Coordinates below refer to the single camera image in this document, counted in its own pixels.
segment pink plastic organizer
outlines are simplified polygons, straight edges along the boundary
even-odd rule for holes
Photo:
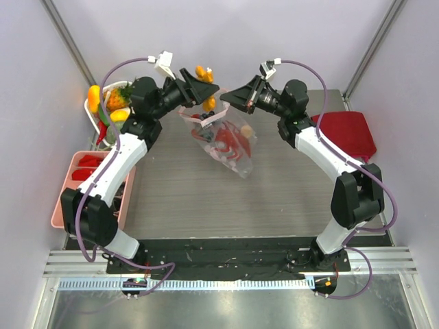
[[[60,191],[60,196],[58,197],[58,201],[56,202],[54,213],[52,214],[51,224],[55,228],[64,229],[64,221],[62,219],[62,210],[61,210],[61,193],[65,190],[65,188],[69,187],[72,189],[77,189],[79,185],[81,185],[81,181],[72,180],[71,174],[79,168],[88,168],[88,167],[79,167],[78,163],[80,159],[85,155],[98,156],[105,158],[109,152],[108,151],[79,151],[75,153],[70,162],[69,170],[67,171],[66,178],[64,180],[64,184],[62,185],[62,189]],[[136,173],[136,168],[131,169],[130,173],[127,174],[124,182],[125,188],[123,190],[121,208],[119,211],[119,217],[117,217],[117,223],[119,224],[119,228],[122,230],[125,227],[126,215],[128,212],[128,205],[130,204],[131,191],[132,191],[132,183],[134,182],[134,174]]]

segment yellow pepper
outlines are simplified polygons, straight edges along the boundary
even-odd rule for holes
[[[99,86],[94,85],[89,88],[87,99],[88,99],[88,109],[90,110],[90,112],[92,112],[93,114],[97,113],[98,110],[97,106],[100,103]]]
[[[110,119],[113,122],[126,121],[126,119],[128,119],[129,115],[130,114],[128,112],[126,112],[124,109],[115,110],[114,112],[112,112],[110,114]]]

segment clear plastic bag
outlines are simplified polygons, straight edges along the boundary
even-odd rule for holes
[[[208,155],[246,178],[253,169],[252,148],[256,134],[235,109],[229,108],[229,103],[220,100],[223,92],[215,94],[214,114],[205,112],[202,106],[181,108],[178,114]]]

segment green vegetable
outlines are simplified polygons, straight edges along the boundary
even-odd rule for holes
[[[101,119],[101,121],[104,123],[104,125],[106,125],[107,127],[110,125],[107,117],[104,114],[104,110],[102,109],[101,104],[97,105],[97,113],[99,114],[99,119]]]

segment white cable clip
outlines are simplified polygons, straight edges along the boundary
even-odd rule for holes
[[[172,62],[172,53],[168,51],[162,51],[161,54],[158,55],[156,59],[156,64],[154,65],[154,68],[163,77],[170,77],[173,80],[175,80],[176,76],[171,71],[171,62]]]
[[[156,56],[148,56],[148,63],[154,64],[155,62],[157,62]]]
[[[281,62],[282,61],[280,58],[276,58],[274,60],[268,60],[264,63],[261,63],[259,71],[261,72],[265,81],[269,82],[273,78],[274,74],[276,73],[274,65],[279,65]]]

